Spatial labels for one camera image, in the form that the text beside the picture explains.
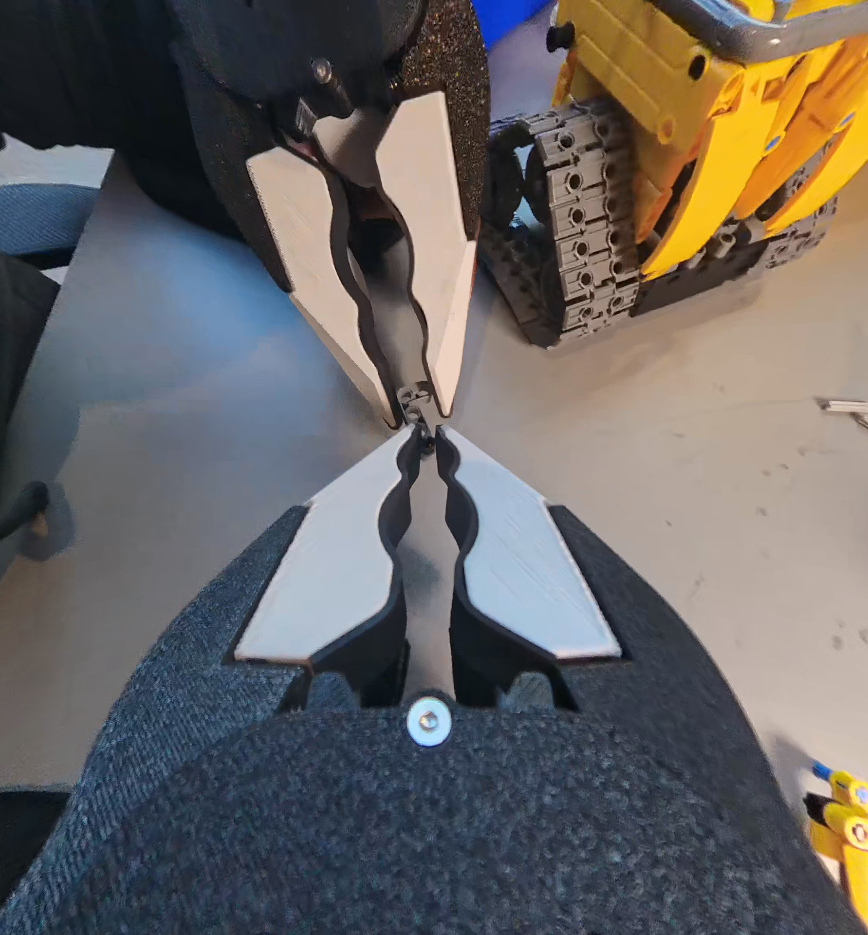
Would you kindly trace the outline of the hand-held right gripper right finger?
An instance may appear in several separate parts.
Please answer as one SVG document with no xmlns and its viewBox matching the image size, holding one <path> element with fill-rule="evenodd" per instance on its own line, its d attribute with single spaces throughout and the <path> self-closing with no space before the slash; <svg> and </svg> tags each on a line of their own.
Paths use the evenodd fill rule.
<svg viewBox="0 0 868 935">
<path fill-rule="evenodd" d="M 440 427 L 445 521 L 458 547 L 451 599 L 457 691 L 506 691 L 522 672 L 553 679 L 624 651 L 552 508 L 451 427 Z"/>
</svg>

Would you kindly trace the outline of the yellow toy tracked robot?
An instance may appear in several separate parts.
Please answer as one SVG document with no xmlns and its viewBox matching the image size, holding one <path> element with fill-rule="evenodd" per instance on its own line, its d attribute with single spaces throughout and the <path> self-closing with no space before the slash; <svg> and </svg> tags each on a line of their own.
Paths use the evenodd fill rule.
<svg viewBox="0 0 868 935">
<path fill-rule="evenodd" d="M 539 348 L 793 262 L 868 162 L 868 2 L 557 2 L 546 45 L 479 241 Z"/>
</svg>

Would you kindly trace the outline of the grey desk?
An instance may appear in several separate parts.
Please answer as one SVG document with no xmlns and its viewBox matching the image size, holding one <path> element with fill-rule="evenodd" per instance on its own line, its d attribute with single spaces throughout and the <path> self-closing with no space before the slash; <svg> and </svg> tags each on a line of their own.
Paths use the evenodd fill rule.
<svg viewBox="0 0 868 935">
<path fill-rule="evenodd" d="M 0 545 L 0 787 L 63 788 L 136 664 L 238 621 L 270 525 L 384 437 L 246 247 L 152 204 L 114 159 L 20 397 L 7 477 L 56 484 L 42 542 Z M 396 711 L 277 712 L 190 754 L 171 809 L 122 819 L 132 911 L 59 933 L 796 933 L 849 909 L 796 812 L 809 757 L 868 779 L 868 167 L 810 257 L 542 355 L 480 274 L 458 429 L 633 567 L 738 694 L 681 733 L 699 683 L 639 662 L 580 710 L 458 711 L 443 748 Z M 194 760 L 200 758 L 196 766 Z"/>
</svg>

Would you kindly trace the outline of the person's left forearm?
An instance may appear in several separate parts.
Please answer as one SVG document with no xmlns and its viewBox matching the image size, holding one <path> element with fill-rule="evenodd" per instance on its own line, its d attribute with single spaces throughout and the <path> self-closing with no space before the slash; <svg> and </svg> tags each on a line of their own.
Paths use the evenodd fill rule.
<svg viewBox="0 0 868 935">
<path fill-rule="evenodd" d="M 191 6 L 0 1 L 0 150 L 115 150 L 157 204 L 252 243 L 249 127 L 183 35 Z"/>
</svg>

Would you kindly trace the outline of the grey bent beam piece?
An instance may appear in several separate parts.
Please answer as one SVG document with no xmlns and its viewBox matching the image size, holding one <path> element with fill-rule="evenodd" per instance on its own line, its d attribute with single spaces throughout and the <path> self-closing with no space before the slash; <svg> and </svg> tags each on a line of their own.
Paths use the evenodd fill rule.
<svg viewBox="0 0 868 935">
<path fill-rule="evenodd" d="M 440 411 L 429 380 L 418 380 L 401 387 L 397 391 L 397 400 L 407 424 L 421 427 L 429 435 L 435 433 Z"/>
</svg>

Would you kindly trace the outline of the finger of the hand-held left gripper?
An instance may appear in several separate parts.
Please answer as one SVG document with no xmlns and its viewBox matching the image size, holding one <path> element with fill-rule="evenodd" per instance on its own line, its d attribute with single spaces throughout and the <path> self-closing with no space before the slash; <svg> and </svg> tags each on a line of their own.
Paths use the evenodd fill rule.
<svg viewBox="0 0 868 935">
<path fill-rule="evenodd" d="M 404 414 L 381 349 L 367 283 L 351 251 L 341 179 L 300 153 L 276 147 L 246 162 L 290 284 L 290 299 L 359 393 L 388 427 Z"/>
<path fill-rule="evenodd" d="M 463 364 L 476 242 L 465 229 L 447 99 L 404 100 L 381 136 L 381 187 L 406 236 L 407 292 L 422 328 L 422 361 L 442 417 Z"/>
</svg>

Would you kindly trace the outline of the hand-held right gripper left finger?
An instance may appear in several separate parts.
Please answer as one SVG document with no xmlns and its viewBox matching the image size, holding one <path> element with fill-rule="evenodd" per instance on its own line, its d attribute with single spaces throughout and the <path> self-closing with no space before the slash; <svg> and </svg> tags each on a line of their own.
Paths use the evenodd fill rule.
<svg viewBox="0 0 868 935">
<path fill-rule="evenodd" d="M 335 672 L 355 691 L 398 663 L 406 602 L 395 552 L 411 522 L 418 442 L 415 427 L 403 428 L 305 504 L 235 661 Z"/>
</svg>

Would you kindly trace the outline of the black dimpled cushion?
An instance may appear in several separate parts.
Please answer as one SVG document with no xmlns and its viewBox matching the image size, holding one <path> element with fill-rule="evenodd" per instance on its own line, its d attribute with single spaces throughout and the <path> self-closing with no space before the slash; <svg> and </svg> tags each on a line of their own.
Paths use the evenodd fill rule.
<svg viewBox="0 0 868 935">
<path fill-rule="evenodd" d="M 0 907 L 66 809 L 66 789 L 0 790 Z"/>
</svg>

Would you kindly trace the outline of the blue-grey chair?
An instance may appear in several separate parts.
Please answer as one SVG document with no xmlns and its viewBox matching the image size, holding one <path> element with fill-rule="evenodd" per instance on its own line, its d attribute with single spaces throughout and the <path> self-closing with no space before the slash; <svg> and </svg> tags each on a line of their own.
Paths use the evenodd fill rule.
<svg viewBox="0 0 868 935">
<path fill-rule="evenodd" d="M 99 195 L 77 184 L 0 185 L 0 253 L 40 271 L 67 267 Z"/>
</svg>

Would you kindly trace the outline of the small yellow block assembly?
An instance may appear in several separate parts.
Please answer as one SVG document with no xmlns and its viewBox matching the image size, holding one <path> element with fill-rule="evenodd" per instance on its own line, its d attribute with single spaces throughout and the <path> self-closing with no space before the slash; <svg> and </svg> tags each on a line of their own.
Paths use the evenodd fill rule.
<svg viewBox="0 0 868 935">
<path fill-rule="evenodd" d="M 816 760 L 812 772 L 829 791 L 803 799 L 811 846 L 837 862 L 840 887 L 868 930 L 868 782 Z"/>
</svg>

